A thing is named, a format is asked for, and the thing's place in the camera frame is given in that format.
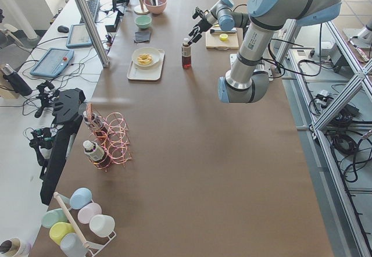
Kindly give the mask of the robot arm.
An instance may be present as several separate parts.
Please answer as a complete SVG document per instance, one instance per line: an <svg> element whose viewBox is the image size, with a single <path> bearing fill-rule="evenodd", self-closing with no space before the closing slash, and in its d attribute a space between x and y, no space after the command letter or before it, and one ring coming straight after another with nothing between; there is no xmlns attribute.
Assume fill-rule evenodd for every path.
<svg viewBox="0 0 372 257"><path fill-rule="evenodd" d="M251 22L249 15L233 11L233 6L233 0L218 0L209 10L203 11L196 7L192 18L201 19L189 33L188 45L198 42L202 33L209 31L215 24L218 24L222 31L248 27Z"/></svg>
<svg viewBox="0 0 372 257"><path fill-rule="evenodd" d="M218 81L219 100L224 103L253 103L269 88L263 54L273 35L288 20L299 26L329 22L339 15L341 0L248 0L250 25L232 67Z"/></svg>

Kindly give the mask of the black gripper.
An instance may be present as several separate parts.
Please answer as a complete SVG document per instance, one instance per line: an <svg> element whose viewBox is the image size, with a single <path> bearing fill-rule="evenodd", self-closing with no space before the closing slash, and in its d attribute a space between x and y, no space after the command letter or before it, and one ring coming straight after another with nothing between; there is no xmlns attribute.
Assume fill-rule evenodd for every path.
<svg viewBox="0 0 372 257"><path fill-rule="evenodd" d="M192 45L198 42L201 37L202 33L208 31L214 24L214 17L208 10L201 10L200 8L195 8L195 12L192 15L193 19L200 17L200 21L193 26L191 32L189 33L189 40L188 45Z"/></svg>

